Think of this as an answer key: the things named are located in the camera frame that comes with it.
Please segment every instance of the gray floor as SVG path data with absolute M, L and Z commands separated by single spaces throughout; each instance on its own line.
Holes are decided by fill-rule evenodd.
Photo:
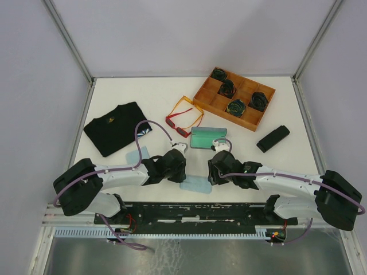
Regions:
M 302 233 L 288 230 L 288 237 Z M 340 234 L 313 229 L 302 241 L 270 247 L 265 241 L 140 239 L 138 252 L 103 239 L 55 238 L 44 274 L 352 274 Z

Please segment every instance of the white wall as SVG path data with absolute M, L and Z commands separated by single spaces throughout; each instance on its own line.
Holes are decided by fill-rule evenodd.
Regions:
M 41 1 L 1 1 L 0 26 L 0 273 L 21 275 L 88 85 Z
M 93 76 L 293 75 L 334 0 L 54 0 Z
M 348 0 L 301 84 L 327 167 L 355 185 L 367 206 L 367 2 Z M 367 252 L 367 216 L 357 233 Z

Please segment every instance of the black t-shirt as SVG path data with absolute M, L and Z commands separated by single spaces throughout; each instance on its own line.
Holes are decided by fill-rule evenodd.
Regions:
M 142 110 L 136 102 L 130 102 L 93 119 L 84 127 L 84 132 L 102 156 L 109 156 L 135 140 L 135 127 L 142 120 L 146 120 Z M 149 123 L 145 122 L 138 128 L 138 137 L 150 131 Z

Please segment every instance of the white tabletop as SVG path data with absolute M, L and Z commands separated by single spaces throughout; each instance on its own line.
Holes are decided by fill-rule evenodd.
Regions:
M 256 132 L 231 123 L 205 111 L 200 126 L 227 128 L 227 138 L 233 143 L 234 156 L 241 162 L 254 161 L 263 165 L 289 172 L 317 174 L 307 133 L 296 100 L 290 77 L 249 77 L 252 80 L 276 89 Z M 147 78 L 99 78 L 96 82 L 87 125 L 93 118 L 101 117 L 117 105 L 136 101 L 149 120 L 162 124 L 177 142 L 190 143 L 165 123 L 176 102 L 183 96 L 193 98 L 205 77 L 147 77 Z M 285 125 L 290 134 L 266 153 L 256 143 L 265 135 Z M 147 146 L 150 156 L 164 155 L 170 150 L 169 140 L 157 126 L 139 139 L 141 146 Z M 135 143 L 104 158 L 83 132 L 75 162 L 90 158 L 94 164 L 126 164 L 125 155 L 136 149 Z M 208 176 L 208 159 L 214 156 L 211 150 L 191 149 L 186 153 L 186 174 Z M 119 194 L 124 201 L 150 202 L 264 202 L 271 193 L 252 189 L 241 189 L 233 183 L 213 186 L 210 194 L 182 190 L 179 183 L 163 180 L 159 184 L 137 187 L 125 186 L 108 190 Z

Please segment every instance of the wooden organizer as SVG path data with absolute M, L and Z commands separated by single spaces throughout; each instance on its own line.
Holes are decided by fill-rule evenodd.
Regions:
M 210 76 L 201 86 L 200 90 L 194 96 L 194 104 L 200 106 L 202 109 L 207 110 L 210 113 L 214 113 L 217 116 L 223 117 L 224 119 L 255 132 L 261 121 L 261 118 L 270 104 L 270 101 L 275 93 L 275 89 L 227 70 L 224 71 L 227 74 L 226 79 L 231 80 L 236 87 L 236 92 L 232 99 L 218 94 L 222 82 L 211 78 L 210 76 L 212 74 L 210 74 Z M 260 112 L 248 106 L 254 92 L 263 92 L 269 101 L 264 112 Z M 225 111 L 227 105 L 236 99 L 242 100 L 246 105 L 246 110 L 241 117 L 236 117 Z

